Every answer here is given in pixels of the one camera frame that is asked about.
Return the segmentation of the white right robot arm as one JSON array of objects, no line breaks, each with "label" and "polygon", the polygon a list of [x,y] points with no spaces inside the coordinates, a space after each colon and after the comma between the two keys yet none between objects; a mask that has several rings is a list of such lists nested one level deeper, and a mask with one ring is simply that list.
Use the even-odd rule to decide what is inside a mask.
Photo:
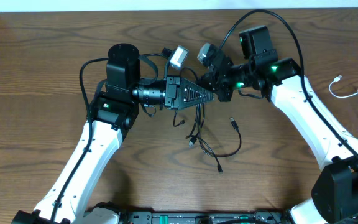
[{"label": "white right robot arm", "polygon": [[358,221],[358,139],[324,106],[300,66],[280,59],[265,26],[239,34],[246,59],[236,65],[215,45],[204,44],[198,60],[208,69],[201,86],[222,102],[235,90],[251,87],[280,109],[312,150],[321,173],[311,198],[289,212],[292,223],[355,223]]}]

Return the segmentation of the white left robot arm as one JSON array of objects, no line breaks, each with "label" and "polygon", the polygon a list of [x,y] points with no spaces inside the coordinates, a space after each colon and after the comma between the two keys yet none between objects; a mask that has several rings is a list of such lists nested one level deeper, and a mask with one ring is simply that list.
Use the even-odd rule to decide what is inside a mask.
[{"label": "white left robot arm", "polygon": [[31,213],[19,210],[13,223],[119,223],[111,208],[86,211],[90,196],[106,164],[120,148],[139,109],[158,105],[183,110],[213,100],[205,88],[178,76],[142,78],[140,63],[157,66],[131,44],[108,51],[106,79],[92,100],[85,100],[87,121],[77,147],[57,181]]}]

